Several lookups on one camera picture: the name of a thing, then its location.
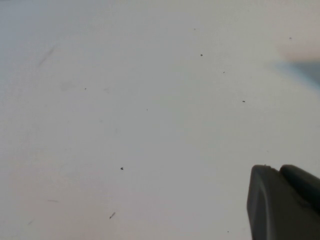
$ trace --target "white surface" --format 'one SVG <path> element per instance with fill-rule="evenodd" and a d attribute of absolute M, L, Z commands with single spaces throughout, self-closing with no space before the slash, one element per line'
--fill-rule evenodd
<path fill-rule="evenodd" d="M 253 165 L 320 175 L 319 12 L 0 0 L 0 239 L 250 239 Z"/>

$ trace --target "dark gray plastic object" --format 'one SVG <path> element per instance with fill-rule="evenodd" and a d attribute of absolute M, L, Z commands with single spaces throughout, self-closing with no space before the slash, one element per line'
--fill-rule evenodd
<path fill-rule="evenodd" d="M 253 240 L 320 240 L 320 179 L 293 165 L 255 165 L 247 212 Z"/>

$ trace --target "small mark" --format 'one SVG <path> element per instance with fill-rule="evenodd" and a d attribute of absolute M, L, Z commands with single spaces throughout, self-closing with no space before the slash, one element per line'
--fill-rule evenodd
<path fill-rule="evenodd" d="M 112 213 L 112 215 L 109 217 L 109 219 L 111 219 L 114 215 L 116 215 L 116 212 Z"/>
<path fill-rule="evenodd" d="M 56 46 L 53 46 L 42 58 L 42 60 L 39 62 L 38 67 L 40 67 L 47 59 L 50 57 L 50 55 L 54 52 Z"/>
<path fill-rule="evenodd" d="M 34 222 L 34 219 L 32 219 L 30 222 L 28 222 L 28 226 L 30 225 L 30 224 L 32 224 Z"/>

